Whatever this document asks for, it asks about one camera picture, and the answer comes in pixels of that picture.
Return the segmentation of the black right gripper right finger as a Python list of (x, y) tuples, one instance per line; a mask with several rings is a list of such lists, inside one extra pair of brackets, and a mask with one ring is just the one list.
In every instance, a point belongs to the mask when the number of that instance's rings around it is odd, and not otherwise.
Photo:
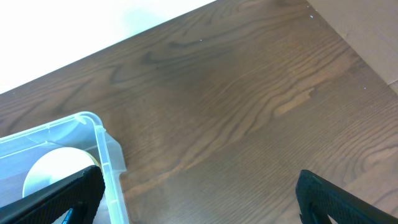
[(303, 224), (397, 224), (397, 218), (355, 197), (310, 170), (295, 187)]

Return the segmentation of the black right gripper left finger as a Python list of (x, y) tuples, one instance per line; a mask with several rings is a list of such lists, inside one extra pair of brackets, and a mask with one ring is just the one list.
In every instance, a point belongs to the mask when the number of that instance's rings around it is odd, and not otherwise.
[(98, 166), (88, 166), (1, 208), (1, 223), (93, 223), (105, 184)]

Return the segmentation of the grey-blue small bowl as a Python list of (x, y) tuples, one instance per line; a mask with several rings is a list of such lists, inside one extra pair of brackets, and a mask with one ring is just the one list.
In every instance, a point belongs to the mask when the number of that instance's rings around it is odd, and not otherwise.
[(100, 166), (88, 152), (74, 147), (61, 147), (43, 155), (30, 168), (22, 188), (26, 197), (88, 166)]

